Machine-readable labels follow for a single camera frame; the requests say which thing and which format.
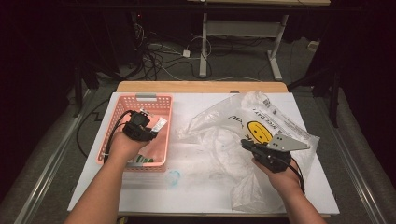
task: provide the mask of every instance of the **plastic bag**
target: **plastic bag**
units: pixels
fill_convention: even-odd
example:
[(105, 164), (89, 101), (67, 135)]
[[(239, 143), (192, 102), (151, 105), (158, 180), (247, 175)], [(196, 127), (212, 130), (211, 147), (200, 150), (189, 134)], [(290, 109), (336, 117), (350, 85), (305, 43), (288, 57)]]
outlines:
[(282, 211), (283, 203), (240, 141), (269, 142), (279, 132), (310, 146), (291, 152), (306, 181), (319, 138), (282, 114), (261, 91), (236, 94), (213, 105), (192, 119), (186, 129), (179, 130), (177, 138), (203, 145), (213, 158), (214, 169), (234, 180), (230, 192), (233, 210), (269, 213)]

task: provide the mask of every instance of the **yellow smiley face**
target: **yellow smiley face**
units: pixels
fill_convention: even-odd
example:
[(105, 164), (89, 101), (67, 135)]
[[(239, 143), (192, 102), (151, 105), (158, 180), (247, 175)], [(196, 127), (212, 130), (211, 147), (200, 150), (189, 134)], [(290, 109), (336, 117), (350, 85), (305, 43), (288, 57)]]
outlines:
[(259, 143), (268, 143), (272, 139), (272, 135), (268, 130), (258, 121), (251, 121), (247, 124), (248, 130), (253, 135), (254, 139)]

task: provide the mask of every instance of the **person's right arm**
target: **person's right arm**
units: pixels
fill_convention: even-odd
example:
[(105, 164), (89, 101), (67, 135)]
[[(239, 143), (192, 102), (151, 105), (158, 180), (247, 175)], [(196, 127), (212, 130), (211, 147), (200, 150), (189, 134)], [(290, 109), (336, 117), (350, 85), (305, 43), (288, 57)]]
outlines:
[[(326, 223), (317, 209), (306, 199), (300, 188), (299, 179), (291, 169), (274, 174), (256, 160), (252, 160), (268, 175), (272, 186), (279, 193), (288, 212), (290, 223)], [(297, 168), (294, 161), (291, 165)]]

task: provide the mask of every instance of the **dark background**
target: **dark background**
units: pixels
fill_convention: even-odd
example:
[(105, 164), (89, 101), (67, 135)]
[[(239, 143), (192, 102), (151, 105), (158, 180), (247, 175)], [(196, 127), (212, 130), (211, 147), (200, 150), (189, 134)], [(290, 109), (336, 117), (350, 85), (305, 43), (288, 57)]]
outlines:
[[(321, 37), (307, 76), (329, 63), (335, 64), (352, 113), (395, 186), (391, 141), (396, 113), (392, 82), (396, 69), (395, 3), (332, 1), (332, 4), (341, 7), (368, 4), (370, 10), (358, 16), (338, 15), (331, 21), (328, 15), (316, 16), (314, 20), (312, 14), (290, 16), (284, 39), (293, 41), (304, 36), (317, 40)], [(69, 104), (66, 94), (73, 87), (77, 62), (81, 64), (81, 74), (87, 85), (95, 88), (95, 71), (114, 75), (120, 64), (133, 62), (138, 57), (130, 50), (134, 49), (130, 41), (134, 33), (127, 20), (130, 15), (89, 12), (81, 17), (56, 6), (48, 0), (0, 4), (0, 101), (3, 111), (0, 200), (45, 131)], [(141, 22), (148, 30), (182, 44), (201, 31), (199, 14), (141, 15)], [(320, 83), (323, 83), (322, 78), (309, 85)]]

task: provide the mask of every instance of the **plastic basket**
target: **plastic basket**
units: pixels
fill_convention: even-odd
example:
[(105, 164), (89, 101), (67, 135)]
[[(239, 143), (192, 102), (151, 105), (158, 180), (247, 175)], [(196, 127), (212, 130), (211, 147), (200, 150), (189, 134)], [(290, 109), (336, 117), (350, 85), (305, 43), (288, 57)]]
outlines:
[[(169, 94), (154, 93), (125, 93), (119, 96), (115, 109), (111, 115), (110, 122), (106, 129), (106, 135), (100, 146), (96, 157), (96, 162), (103, 164), (108, 138), (117, 123), (120, 116), (127, 110), (140, 111), (141, 108), (148, 111), (153, 116), (149, 116), (149, 128), (152, 128), (159, 118), (166, 119), (166, 124), (160, 129), (156, 138), (154, 138), (146, 147), (140, 149), (139, 154), (154, 159), (154, 162), (128, 162), (125, 171), (142, 171), (142, 172), (164, 172), (166, 153), (168, 149), (169, 130), (172, 115), (173, 97)], [(124, 116), (120, 123), (129, 121), (130, 116)], [(116, 132), (122, 132), (121, 125)]]

